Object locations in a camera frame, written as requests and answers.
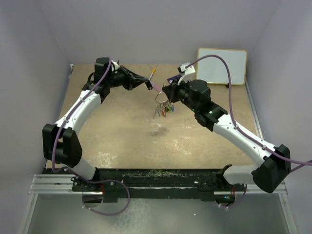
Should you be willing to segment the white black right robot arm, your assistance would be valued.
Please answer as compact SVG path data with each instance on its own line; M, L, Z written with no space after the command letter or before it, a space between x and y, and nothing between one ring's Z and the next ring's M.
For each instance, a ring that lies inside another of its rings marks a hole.
M227 191L235 184L255 184L272 193L290 173L289 148L283 144L274 146L232 120L224 108L211 100L205 81L174 81L162 91L172 103L180 101L192 110L201 126L230 141L253 161L249 166L225 166L217 178L219 189Z

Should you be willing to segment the black white key tag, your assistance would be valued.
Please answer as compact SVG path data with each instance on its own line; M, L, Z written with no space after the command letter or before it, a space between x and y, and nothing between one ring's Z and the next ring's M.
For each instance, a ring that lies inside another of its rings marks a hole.
M153 86L151 84L151 82L149 80L145 81L145 84L146 84L146 87L148 90L152 90L153 89Z

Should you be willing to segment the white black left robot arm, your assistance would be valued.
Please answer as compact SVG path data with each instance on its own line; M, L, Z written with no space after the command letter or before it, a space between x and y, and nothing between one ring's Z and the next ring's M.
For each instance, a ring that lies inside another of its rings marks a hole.
M58 173L56 164L84 178L83 186L89 191L100 187L97 169L82 157L78 134L91 115L109 95L111 88L122 86L131 91L141 84L152 90L149 79L140 76L110 58L97 58L94 72L88 77L82 91L66 114L54 124L42 129L43 156L52 162L52 171Z

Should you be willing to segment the large metal keyring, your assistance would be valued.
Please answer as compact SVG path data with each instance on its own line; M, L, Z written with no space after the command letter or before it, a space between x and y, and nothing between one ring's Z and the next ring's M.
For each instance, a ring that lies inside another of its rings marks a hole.
M168 98L167 98L166 94L165 94L163 91L159 92L159 93L156 95L156 97L155 97L155 102L156 102L157 104L164 103L164 102L166 102L167 100L168 100Z

